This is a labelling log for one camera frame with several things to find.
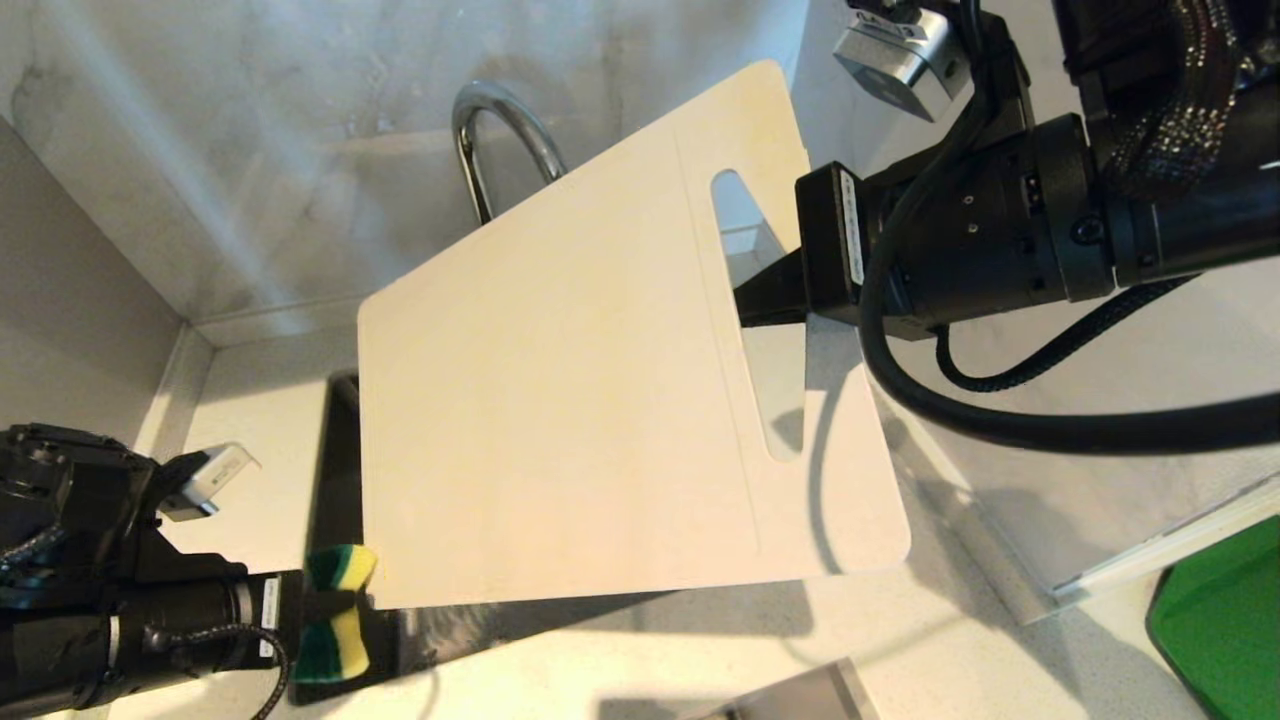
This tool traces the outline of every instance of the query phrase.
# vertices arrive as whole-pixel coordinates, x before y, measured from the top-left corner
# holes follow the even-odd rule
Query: green cloth
[[[1280,516],[1174,565],[1147,632],[1211,717],[1280,719]]]

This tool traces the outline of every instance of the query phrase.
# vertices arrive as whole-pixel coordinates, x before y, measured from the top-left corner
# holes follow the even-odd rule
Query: white label
[[[867,270],[863,268],[863,237],[858,232],[858,199],[854,195],[854,176],[840,170],[840,200],[845,205],[845,245],[849,246],[849,272],[854,282],[863,284]]]
[[[274,630],[280,623],[280,578],[268,578],[262,583],[262,629]],[[266,641],[257,641],[259,657],[271,657],[275,648]]]

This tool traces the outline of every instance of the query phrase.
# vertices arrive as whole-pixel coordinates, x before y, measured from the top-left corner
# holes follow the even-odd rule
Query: green scouring pad
[[[361,544],[339,544],[307,557],[311,587],[324,591],[361,591],[374,574],[378,557]],[[360,635],[360,610],[349,607],[328,620],[302,629],[293,682],[340,683],[369,669],[369,652]]]

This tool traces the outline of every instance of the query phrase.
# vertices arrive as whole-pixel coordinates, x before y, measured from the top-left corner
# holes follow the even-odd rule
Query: yellow sponge
[[[378,565],[378,556],[361,544],[340,544],[311,553],[307,573],[316,591],[361,591]],[[293,682],[340,683],[369,670],[369,652],[360,634],[360,610],[351,607],[328,621],[302,629]]]

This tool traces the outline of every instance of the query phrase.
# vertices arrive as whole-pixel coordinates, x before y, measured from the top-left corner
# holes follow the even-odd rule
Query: white countertop
[[[353,328],[219,352],[188,448],[238,439],[264,469],[218,516],[170,530],[179,548],[298,566],[325,380],[352,368]],[[687,591],[273,717],[673,719],[845,656],[888,720],[1203,717],[1146,639],[1153,579],[1018,626],[918,497],[910,478],[928,469],[897,469],[914,534],[900,568]],[[111,716],[247,717],[274,673],[142,693]]]

